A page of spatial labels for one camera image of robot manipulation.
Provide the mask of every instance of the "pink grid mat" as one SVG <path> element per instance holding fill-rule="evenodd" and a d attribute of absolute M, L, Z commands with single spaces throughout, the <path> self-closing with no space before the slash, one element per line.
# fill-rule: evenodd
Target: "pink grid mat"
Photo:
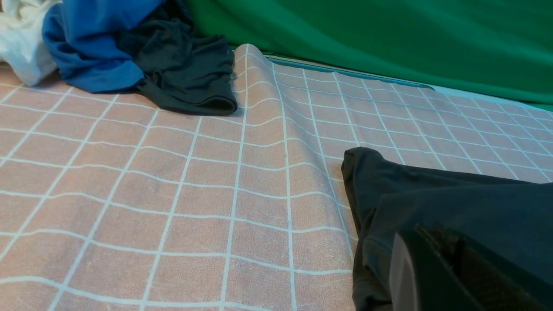
<path fill-rule="evenodd" d="M 351 310 L 343 152 L 553 180 L 553 116 L 236 51 L 229 117 L 0 68 L 2 310 Z"/>

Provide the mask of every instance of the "black fabric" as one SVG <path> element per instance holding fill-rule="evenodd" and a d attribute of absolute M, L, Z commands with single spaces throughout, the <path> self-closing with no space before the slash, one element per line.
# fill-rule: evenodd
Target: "black fabric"
<path fill-rule="evenodd" d="M 441 223 L 553 283 L 553 184 L 410 167 L 368 148 L 342 164 L 359 243 L 353 266 L 358 310 L 389 303 L 390 257 L 399 230 Z"/>
<path fill-rule="evenodd" d="M 399 231 L 398 238 L 413 263 L 417 288 L 413 302 L 419 310 L 444 310 L 445 304 L 450 311 L 553 308 L 552 285 L 460 232 L 419 225 L 415 230 Z"/>
<path fill-rule="evenodd" d="M 229 115 L 234 55 L 223 36 L 195 37 L 182 0 L 167 0 L 139 26 L 116 35 L 117 48 L 144 72 L 138 90 L 162 109 L 190 115 Z"/>

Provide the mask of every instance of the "green fabric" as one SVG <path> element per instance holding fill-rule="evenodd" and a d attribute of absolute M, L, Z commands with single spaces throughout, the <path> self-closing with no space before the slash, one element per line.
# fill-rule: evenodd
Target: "green fabric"
<path fill-rule="evenodd" d="M 200 33 L 349 69 L 553 105 L 551 0 L 185 0 Z"/>

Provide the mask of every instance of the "white cloth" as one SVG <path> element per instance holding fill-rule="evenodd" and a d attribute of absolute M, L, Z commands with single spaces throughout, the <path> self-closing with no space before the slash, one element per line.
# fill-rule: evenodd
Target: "white cloth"
<path fill-rule="evenodd" d="M 7 62 L 29 86 L 56 69 L 42 40 L 42 23 L 48 9 L 60 0 L 2 0 L 0 61 Z"/>

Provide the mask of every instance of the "blue cloth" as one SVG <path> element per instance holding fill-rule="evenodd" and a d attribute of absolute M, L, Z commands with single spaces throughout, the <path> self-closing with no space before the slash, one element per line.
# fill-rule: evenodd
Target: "blue cloth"
<path fill-rule="evenodd" d="M 44 18 L 42 35 L 64 81 L 90 93 L 128 89 L 144 77 L 113 33 L 129 30 L 165 0 L 64 0 Z"/>

